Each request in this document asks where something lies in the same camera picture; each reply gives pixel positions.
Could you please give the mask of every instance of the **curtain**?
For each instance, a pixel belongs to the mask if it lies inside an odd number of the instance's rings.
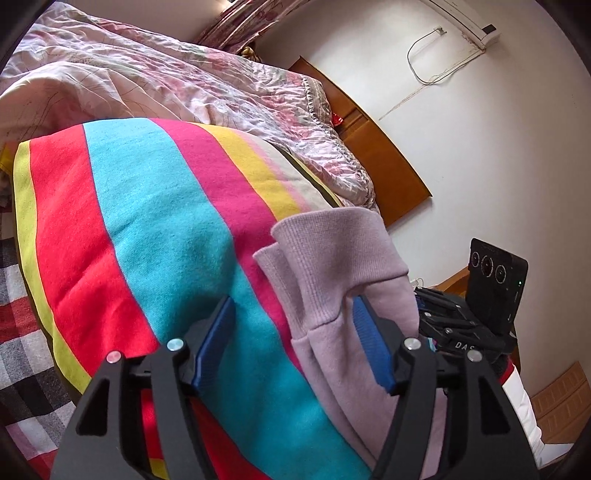
[[[279,20],[310,0],[236,0],[194,43],[238,54]]]

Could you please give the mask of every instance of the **metal screw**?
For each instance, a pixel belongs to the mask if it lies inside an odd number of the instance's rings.
[[[184,346],[184,342],[180,338],[173,338],[172,340],[169,340],[168,343],[166,344],[166,348],[168,350],[170,350],[171,352],[177,352],[181,348],[183,348],[183,346]]]
[[[421,348],[421,340],[415,337],[404,339],[404,346],[409,350],[418,350]]]
[[[117,363],[119,360],[121,360],[121,352],[117,351],[117,350],[113,350],[112,352],[107,353],[107,361],[110,364],[115,364]]]
[[[482,354],[478,350],[470,350],[468,352],[468,360],[470,362],[480,362],[482,360]]]

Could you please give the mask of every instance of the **blue gripper pad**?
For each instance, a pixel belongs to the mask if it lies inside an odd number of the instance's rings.
[[[390,393],[396,386],[392,355],[361,297],[353,299],[353,324],[374,373],[375,381]]]
[[[222,355],[236,325],[236,307],[228,297],[217,313],[199,353],[195,356],[195,376],[191,384],[202,392],[213,383]]]

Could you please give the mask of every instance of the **yellow stripe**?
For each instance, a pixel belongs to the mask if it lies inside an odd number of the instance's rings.
[[[216,125],[196,125],[207,130],[216,138],[257,195],[267,204],[277,221],[301,213],[298,204],[282,183],[277,180],[265,161],[252,150],[242,137],[236,135],[229,128]]]
[[[53,312],[43,290],[35,238],[37,235],[37,202],[31,178],[31,152],[29,142],[21,143],[14,159],[14,203],[17,216],[17,239],[21,254],[22,271],[25,276],[37,313],[45,330],[53,339],[53,354],[64,377],[83,392],[90,382],[90,375],[72,354],[70,347],[56,328]]]
[[[164,480],[169,480],[168,472],[166,471],[166,465],[164,464],[164,460],[158,460],[156,458],[150,459],[150,469],[152,473],[159,478],[164,478]]]

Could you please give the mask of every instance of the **white wall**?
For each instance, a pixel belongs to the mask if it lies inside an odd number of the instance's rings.
[[[64,0],[89,15],[190,41],[230,5],[228,0]]]
[[[299,55],[313,63],[431,190],[432,202],[391,231],[411,278],[437,284],[459,271],[473,236],[528,260],[516,328],[534,394],[577,359],[591,378],[591,77],[534,0],[468,2],[501,39],[436,86],[421,88],[406,64],[414,40],[438,25],[449,31],[414,55],[424,77],[472,46],[419,0],[317,0],[258,53],[284,67]]]

